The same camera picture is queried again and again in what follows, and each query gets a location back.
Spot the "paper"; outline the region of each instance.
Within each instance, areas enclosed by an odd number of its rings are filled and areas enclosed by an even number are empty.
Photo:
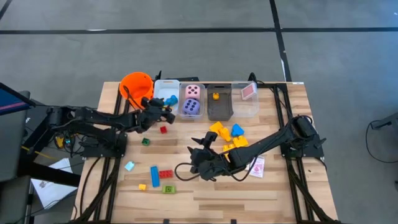
[[[251,169],[249,175],[262,178],[264,175],[264,164],[265,164],[265,159],[262,156],[259,156],[256,160],[256,163],[254,164],[254,167]]]
[[[60,161],[52,164],[49,167],[54,169],[63,168],[62,170],[72,173],[69,159],[67,158],[61,159]],[[37,195],[39,196],[39,199],[42,202],[44,209],[49,209],[53,207],[57,202],[59,202],[55,200],[63,199],[65,196],[70,194],[70,192],[77,189],[77,187],[55,184],[53,182],[48,182],[44,180],[31,179],[31,181],[36,189]]]

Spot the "monitor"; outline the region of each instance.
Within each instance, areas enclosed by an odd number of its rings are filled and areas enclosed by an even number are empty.
[[[35,107],[36,104],[17,91],[0,83],[0,115]]]

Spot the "yellow block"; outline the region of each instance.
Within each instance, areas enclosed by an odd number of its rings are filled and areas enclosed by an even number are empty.
[[[220,94],[213,93],[213,100],[218,100],[220,98]]]
[[[226,151],[231,150],[233,148],[235,148],[234,144],[224,145],[223,146],[223,152],[226,152]],[[226,159],[228,159],[228,153],[224,154],[224,156],[225,156]]]
[[[220,129],[220,136],[227,142],[231,140],[231,135],[228,131],[228,128],[221,128]]]
[[[146,190],[146,189],[147,189],[147,185],[146,185],[146,184],[139,184],[139,185],[138,185],[138,189],[140,189],[140,190]]]
[[[244,136],[236,137],[232,140],[236,147],[248,146],[248,140]]]
[[[224,126],[221,124],[221,122],[217,121],[213,125],[210,126],[210,131],[213,131],[217,134],[220,134],[220,129],[222,129]]]

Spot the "pink die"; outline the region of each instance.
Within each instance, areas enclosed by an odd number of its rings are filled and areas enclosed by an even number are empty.
[[[185,99],[200,99],[200,87],[197,85],[189,85],[185,88]]]

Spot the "orange bucket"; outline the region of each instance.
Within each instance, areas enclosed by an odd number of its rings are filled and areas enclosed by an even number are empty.
[[[127,87],[130,96],[124,89],[124,86]],[[142,97],[148,99],[154,97],[154,82],[151,77],[144,72],[133,72],[122,79],[119,85],[119,91],[123,98],[129,99],[135,109],[141,109]]]

